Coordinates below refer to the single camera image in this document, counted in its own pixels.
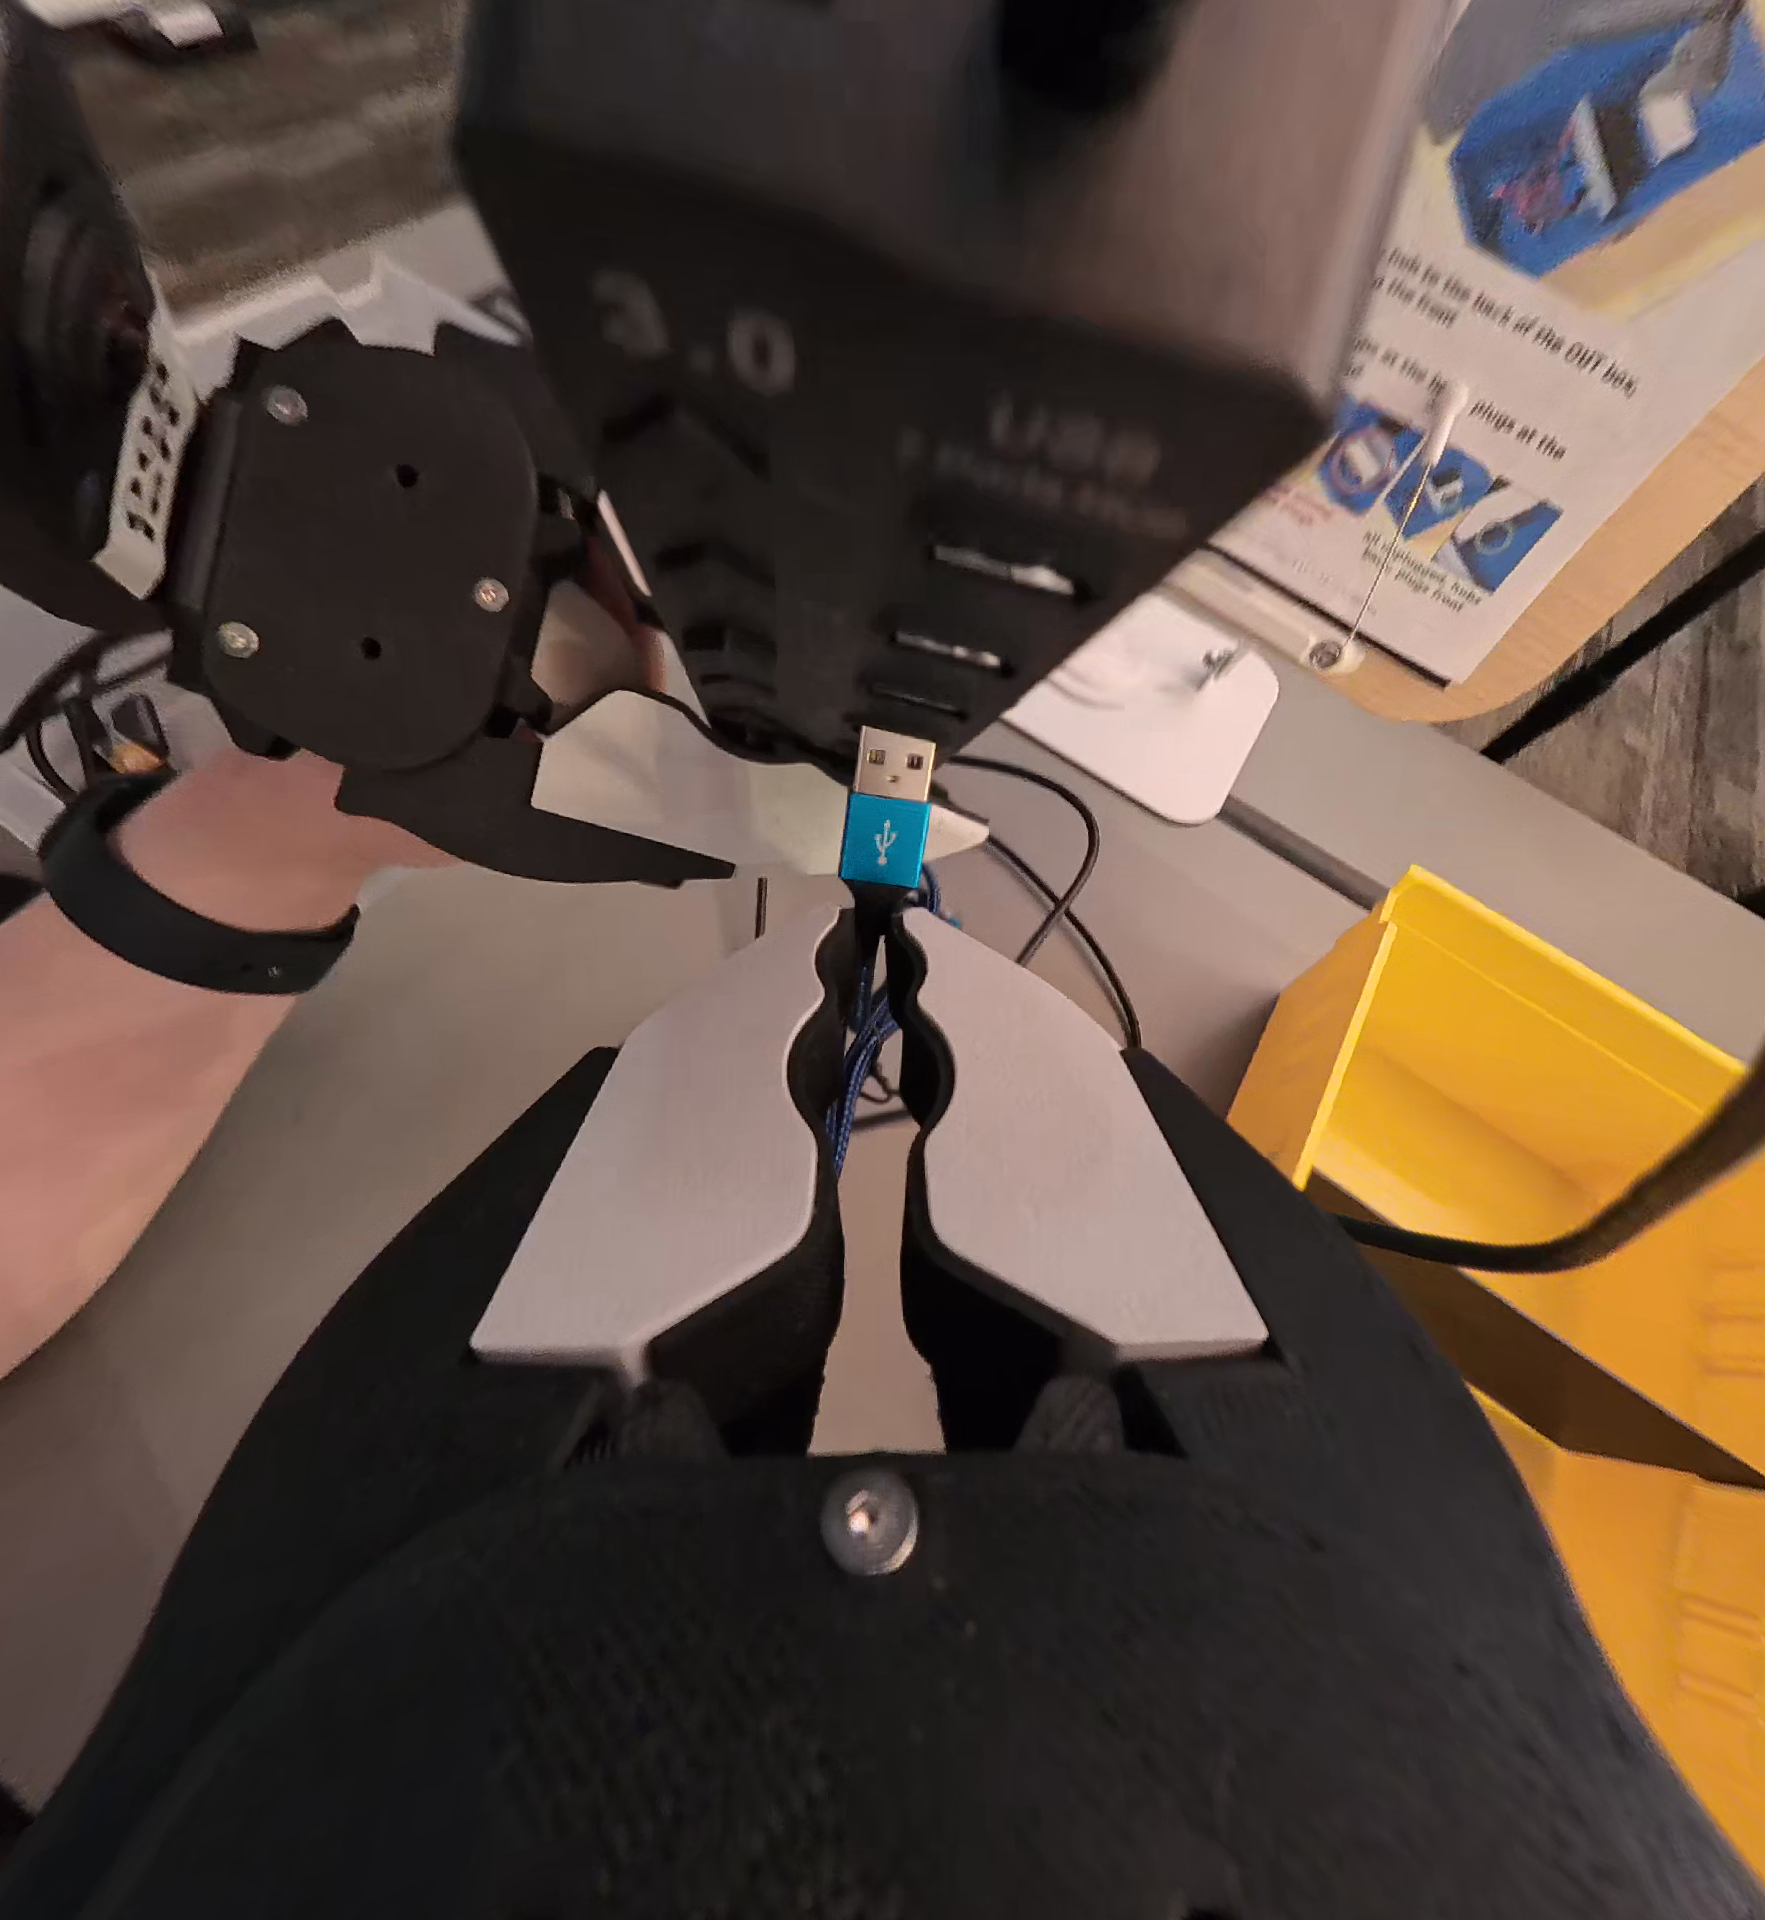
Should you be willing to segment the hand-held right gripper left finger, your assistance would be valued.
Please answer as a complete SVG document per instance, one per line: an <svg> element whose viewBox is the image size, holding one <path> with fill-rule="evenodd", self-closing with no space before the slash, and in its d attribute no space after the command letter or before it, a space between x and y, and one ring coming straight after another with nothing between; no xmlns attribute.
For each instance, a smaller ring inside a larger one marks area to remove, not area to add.
<svg viewBox="0 0 1765 1920"><path fill-rule="evenodd" d="M472 1354L643 1380L663 1334L803 1248L830 1213L850 973L850 912L799 912L631 1032Z"/></svg>

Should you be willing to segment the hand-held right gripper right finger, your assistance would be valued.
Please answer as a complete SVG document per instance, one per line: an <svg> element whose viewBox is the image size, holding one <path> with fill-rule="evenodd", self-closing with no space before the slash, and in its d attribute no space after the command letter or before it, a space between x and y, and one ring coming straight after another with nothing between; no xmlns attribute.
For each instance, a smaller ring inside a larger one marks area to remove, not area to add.
<svg viewBox="0 0 1765 1920"><path fill-rule="evenodd" d="M941 1254L1111 1363L1267 1342L1124 1049L1078 1002L908 912L908 1044L934 1071L919 1148Z"/></svg>

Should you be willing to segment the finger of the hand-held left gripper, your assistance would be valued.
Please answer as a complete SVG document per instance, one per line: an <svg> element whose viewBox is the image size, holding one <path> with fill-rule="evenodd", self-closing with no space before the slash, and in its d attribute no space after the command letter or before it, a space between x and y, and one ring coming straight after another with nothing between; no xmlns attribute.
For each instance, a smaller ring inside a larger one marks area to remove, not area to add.
<svg viewBox="0 0 1765 1920"><path fill-rule="evenodd" d="M545 612L540 694L550 710L581 710L604 694L671 694L673 648L636 592L623 545L600 503L552 492L541 532Z"/></svg>
<svg viewBox="0 0 1765 1920"><path fill-rule="evenodd" d="M848 791L727 754L663 695L614 690L560 733L482 733L416 771L340 773L340 809L458 863L561 886L838 876Z"/></svg>

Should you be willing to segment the yellow plastic bin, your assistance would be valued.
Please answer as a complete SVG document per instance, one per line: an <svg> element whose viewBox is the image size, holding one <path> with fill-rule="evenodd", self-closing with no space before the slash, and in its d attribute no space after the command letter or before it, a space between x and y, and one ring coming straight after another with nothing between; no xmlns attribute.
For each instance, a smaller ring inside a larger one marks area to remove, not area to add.
<svg viewBox="0 0 1765 1920"><path fill-rule="evenodd" d="M1730 1054L1409 867L1282 992L1229 1120L1336 1213L1538 1241L1737 1079ZM1431 1332L1448 1266L1369 1260ZM1765 1473L1765 1152L1611 1260L1465 1276ZM1564 1453L1469 1390L1634 1704L1765 1883L1765 1495Z"/></svg>

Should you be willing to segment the person's left forearm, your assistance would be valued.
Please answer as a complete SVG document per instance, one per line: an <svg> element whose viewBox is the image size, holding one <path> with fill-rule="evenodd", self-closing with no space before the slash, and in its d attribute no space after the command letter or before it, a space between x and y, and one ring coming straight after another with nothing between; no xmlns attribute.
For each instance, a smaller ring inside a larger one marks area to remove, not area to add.
<svg viewBox="0 0 1765 1920"><path fill-rule="evenodd" d="M138 970L48 902L0 925L0 1383L100 1291L287 1021Z"/></svg>

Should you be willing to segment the person's left hand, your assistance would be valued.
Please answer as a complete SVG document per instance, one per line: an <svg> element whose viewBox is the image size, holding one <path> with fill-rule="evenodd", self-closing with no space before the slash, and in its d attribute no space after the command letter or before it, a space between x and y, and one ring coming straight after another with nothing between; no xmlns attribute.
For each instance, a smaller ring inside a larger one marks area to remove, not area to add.
<svg viewBox="0 0 1765 1920"><path fill-rule="evenodd" d="M236 748L171 780L111 833L124 864L213 922L310 930L340 922L388 873L452 867L416 833L338 809L340 767Z"/></svg>

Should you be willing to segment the white stand base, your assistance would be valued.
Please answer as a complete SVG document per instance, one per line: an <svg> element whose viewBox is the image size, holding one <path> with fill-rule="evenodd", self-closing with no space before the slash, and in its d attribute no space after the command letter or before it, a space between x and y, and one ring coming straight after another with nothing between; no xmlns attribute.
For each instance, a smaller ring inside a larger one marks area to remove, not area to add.
<svg viewBox="0 0 1765 1920"><path fill-rule="evenodd" d="M1247 640L1140 597L1005 714L1028 741L1181 827L1212 823L1277 705Z"/></svg>

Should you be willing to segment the instruction poster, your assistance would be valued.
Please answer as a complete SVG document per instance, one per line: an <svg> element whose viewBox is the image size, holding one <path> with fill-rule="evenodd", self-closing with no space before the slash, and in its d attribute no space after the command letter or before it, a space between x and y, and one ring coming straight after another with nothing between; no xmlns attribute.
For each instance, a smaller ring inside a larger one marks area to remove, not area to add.
<svg viewBox="0 0 1765 1920"><path fill-rule="evenodd" d="M1462 3L1325 443L1210 545L1467 680L1765 359L1765 3Z"/></svg>

